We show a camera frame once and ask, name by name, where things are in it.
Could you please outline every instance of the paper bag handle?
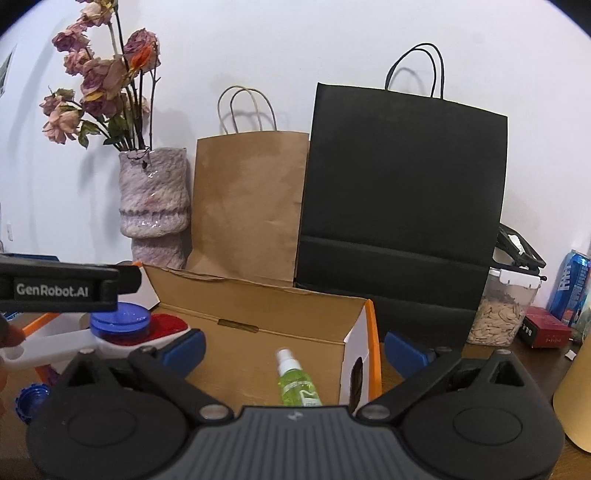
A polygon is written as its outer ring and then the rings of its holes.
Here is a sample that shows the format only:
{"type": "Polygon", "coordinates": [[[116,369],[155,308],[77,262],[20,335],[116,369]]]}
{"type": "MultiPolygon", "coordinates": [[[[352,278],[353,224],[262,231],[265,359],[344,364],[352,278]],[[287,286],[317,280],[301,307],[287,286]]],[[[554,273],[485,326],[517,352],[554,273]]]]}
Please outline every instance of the paper bag handle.
{"type": "Polygon", "coordinates": [[[392,67],[390,68],[388,74],[386,75],[386,84],[384,86],[384,90],[388,90],[390,87],[390,82],[392,81],[392,75],[394,74],[394,70],[396,70],[396,67],[398,66],[398,64],[403,60],[404,57],[406,57],[407,55],[409,55],[411,52],[413,51],[423,51],[425,52],[427,55],[429,55],[429,58],[431,58],[431,63],[433,64],[433,72],[434,72],[434,78],[433,78],[433,87],[431,88],[431,97],[433,97],[433,93],[435,92],[435,84],[437,83],[437,67],[435,66],[435,61],[433,60],[433,56],[425,49],[423,48],[419,48],[422,46],[430,46],[433,47],[435,49],[435,51],[437,52],[437,55],[439,56],[439,62],[441,64],[441,82],[440,82],[440,93],[439,93],[439,98],[443,99],[443,88],[445,85],[445,67],[443,65],[443,56],[441,55],[441,52],[439,51],[439,49],[432,43],[420,43],[418,45],[415,45],[413,48],[411,48],[408,52],[406,52],[404,55],[402,55],[397,61],[396,63],[394,63],[394,65],[392,65],[392,67]]]}
{"type": "Polygon", "coordinates": [[[228,87],[227,89],[225,89],[222,94],[220,95],[220,98],[217,101],[217,116],[220,119],[220,123],[222,124],[222,128],[224,129],[224,132],[227,134],[229,134],[228,129],[226,128],[226,125],[224,124],[224,121],[222,119],[222,113],[220,111],[220,104],[222,102],[222,98],[223,96],[226,94],[226,92],[234,89],[234,88],[238,88],[239,90],[237,92],[234,93],[234,95],[232,95],[232,98],[230,99],[230,112],[231,112],[231,117],[232,117],[232,123],[234,125],[234,131],[236,133],[238,133],[238,125],[236,124],[236,115],[234,114],[234,99],[236,98],[236,96],[240,93],[240,92],[247,92],[250,96],[251,96],[251,100],[252,103],[255,106],[255,111],[256,111],[256,118],[258,120],[258,124],[259,124],[259,131],[262,132],[262,118],[261,118],[261,112],[259,110],[258,104],[256,102],[256,99],[254,97],[254,95],[252,94],[252,92],[256,92],[259,95],[261,95],[265,101],[267,102],[267,105],[269,106],[269,109],[271,110],[271,115],[273,117],[273,128],[275,131],[277,131],[277,118],[275,117],[275,111],[273,110],[273,107],[271,105],[271,102],[269,101],[269,99],[267,98],[267,96],[262,93],[260,90],[257,90],[256,88],[247,88],[247,87],[243,87],[241,85],[233,85],[231,87],[228,87]]]}

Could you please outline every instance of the orange flower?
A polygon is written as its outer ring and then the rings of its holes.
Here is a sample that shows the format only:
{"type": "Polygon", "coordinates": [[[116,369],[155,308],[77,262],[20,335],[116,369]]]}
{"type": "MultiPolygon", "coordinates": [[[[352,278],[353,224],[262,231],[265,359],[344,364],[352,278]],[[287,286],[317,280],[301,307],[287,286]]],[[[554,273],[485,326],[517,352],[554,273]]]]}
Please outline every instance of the orange flower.
{"type": "Polygon", "coordinates": [[[137,54],[133,56],[131,62],[129,63],[131,70],[133,72],[137,72],[139,69],[145,67],[150,61],[153,51],[154,48],[151,45],[146,45],[139,52],[137,52],[137,54]]]}

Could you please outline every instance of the black bag handle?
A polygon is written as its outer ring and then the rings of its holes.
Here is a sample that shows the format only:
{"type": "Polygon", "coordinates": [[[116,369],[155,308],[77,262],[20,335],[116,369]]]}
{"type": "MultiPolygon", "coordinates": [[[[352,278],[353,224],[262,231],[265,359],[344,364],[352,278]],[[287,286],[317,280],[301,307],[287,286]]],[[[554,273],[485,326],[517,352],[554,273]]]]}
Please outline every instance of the black bag handle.
{"type": "Polygon", "coordinates": [[[422,46],[430,46],[433,47],[435,49],[435,51],[437,52],[437,55],[439,56],[439,61],[441,64],[441,82],[440,82],[440,93],[439,93],[439,98],[443,99],[443,87],[445,85],[445,67],[443,65],[443,56],[441,55],[441,52],[439,51],[439,49],[432,43],[420,43],[418,45],[415,45],[413,48],[411,48],[408,52],[406,52],[404,55],[402,55],[397,61],[396,63],[394,63],[394,65],[392,65],[392,67],[390,68],[390,71],[388,72],[388,74],[386,75],[386,84],[384,86],[384,90],[388,90],[389,86],[390,86],[390,82],[392,81],[392,75],[394,74],[394,70],[396,70],[396,67],[398,66],[398,64],[404,59],[404,57],[406,57],[408,54],[410,54],[413,51],[423,51],[425,53],[427,53],[427,55],[429,55],[429,58],[431,58],[431,63],[433,64],[433,72],[434,72],[434,79],[433,79],[433,88],[431,89],[431,97],[433,97],[433,93],[435,91],[435,84],[437,82],[437,68],[435,66],[435,61],[433,60],[433,56],[425,49],[423,48],[419,48],[422,46]]]}

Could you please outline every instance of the small red box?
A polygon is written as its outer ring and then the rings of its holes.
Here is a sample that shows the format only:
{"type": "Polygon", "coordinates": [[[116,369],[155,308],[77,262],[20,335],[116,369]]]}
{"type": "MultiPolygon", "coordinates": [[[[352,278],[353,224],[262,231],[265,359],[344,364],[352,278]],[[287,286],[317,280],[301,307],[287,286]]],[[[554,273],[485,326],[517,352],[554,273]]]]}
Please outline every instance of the small red box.
{"type": "Polygon", "coordinates": [[[519,329],[519,336],[532,348],[557,348],[570,340],[570,328],[546,309],[530,307],[519,329]]]}

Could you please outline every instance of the bottle label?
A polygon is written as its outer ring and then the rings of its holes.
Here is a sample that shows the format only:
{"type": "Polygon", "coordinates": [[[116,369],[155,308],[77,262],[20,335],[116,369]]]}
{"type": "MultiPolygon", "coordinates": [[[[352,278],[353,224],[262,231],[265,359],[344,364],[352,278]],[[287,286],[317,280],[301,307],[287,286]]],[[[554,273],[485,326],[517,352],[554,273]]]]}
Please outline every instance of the bottle label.
{"type": "Polygon", "coordinates": [[[322,402],[318,397],[318,393],[314,389],[314,385],[308,381],[297,381],[288,383],[283,389],[281,389],[281,394],[285,395],[289,390],[292,389],[298,390],[298,395],[300,396],[301,405],[303,407],[321,407],[322,402]]]}

